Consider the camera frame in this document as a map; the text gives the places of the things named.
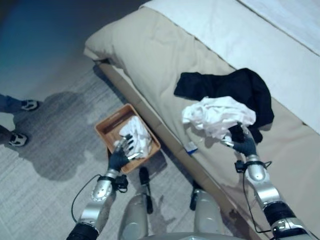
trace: black cable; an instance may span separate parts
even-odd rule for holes
[[[272,164],[272,161],[267,161],[264,164],[265,164],[265,168],[267,169]]]
[[[312,231],[310,231],[310,233],[318,240],[320,240]]]
[[[249,200],[248,200],[248,197],[247,197],[247,194],[246,194],[246,189],[245,189],[245,172],[243,173],[242,187],[243,187],[243,194],[244,194],[244,196],[245,196],[245,200],[246,200],[246,203],[248,204],[248,208],[249,208],[250,215],[251,215],[251,218],[252,218],[254,230],[255,230],[258,234],[263,234],[263,233],[271,232],[271,230],[265,230],[265,231],[258,231],[258,230],[257,230],[256,222],[255,222],[254,216],[253,216],[253,214],[252,214],[252,212],[251,212],[251,207],[250,207]]]
[[[100,177],[101,177],[100,174],[97,174],[97,175],[95,175],[94,177],[92,177],[92,178],[80,189],[80,191],[76,194],[76,196],[74,197],[74,199],[73,199],[73,201],[72,201],[72,205],[71,205],[71,216],[72,216],[72,219],[73,219],[73,221],[74,221],[75,223],[77,223],[77,220],[76,220],[75,215],[74,215],[74,204],[75,204],[75,201],[76,201],[77,197],[79,196],[79,194],[82,192],[82,190],[83,190],[94,178],[96,178],[97,176],[100,176]]]

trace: carpet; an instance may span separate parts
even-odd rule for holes
[[[94,67],[75,84],[47,97],[38,110],[14,116],[16,131],[28,135],[29,141],[20,148],[0,146],[1,239],[67,238],[75,226],[70,214],[73,198],[87,180],[107,169],[105,145],[95,132],[95,124],[125,103],[121,93]],[[150,172],[154,209],[148,215],[149,234],[192,230],[190,175],[164,144],[144,165]],[[117,193],[98,239],[117,239],[124,209],[140,187],[139,170],[127,178],[128,192]],[[76,219],[95,182],[75,202]]]

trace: sneaker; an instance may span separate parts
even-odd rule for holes
[[[33,111],[39,107],[39,102],[36,100],[24,100],[21,104],[21,109],[25,111]]]
[[[27,143],[27,136],[21,134],[21,133],[15,133],[12,132],[12,137],[9,141],[9,145],[14,147],[22,147]]]

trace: white blanket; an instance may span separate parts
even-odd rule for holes
[[[250,68],[271,95],[320,133],[320,57],[236,0],[152,0],[160,12],[236,69]]]
[[[320,55],[319,0],[239,0]]]

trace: mattress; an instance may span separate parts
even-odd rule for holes
[[[193,35],[147,7],[94,33],[87,40],[84,53],[93,60],[109,59],[123,69],[127,80],[132,81],[180,143],[195,143],[198,150],[192,154],[194,160],[248,213],[242,179],[234,170],[234,152],[204,132],[183,126],[182,110],[196,101],[173,95],[182,72],[226,75],[235,70],[233,67]],[[268,170],[272,182],[296,215],[319,235],[320,136],[274,98],[272,109],[275,118],[271,130],[262,132],[260,158],[273,161]],[[250,189],[248,194],[256,222],[268,228]]]

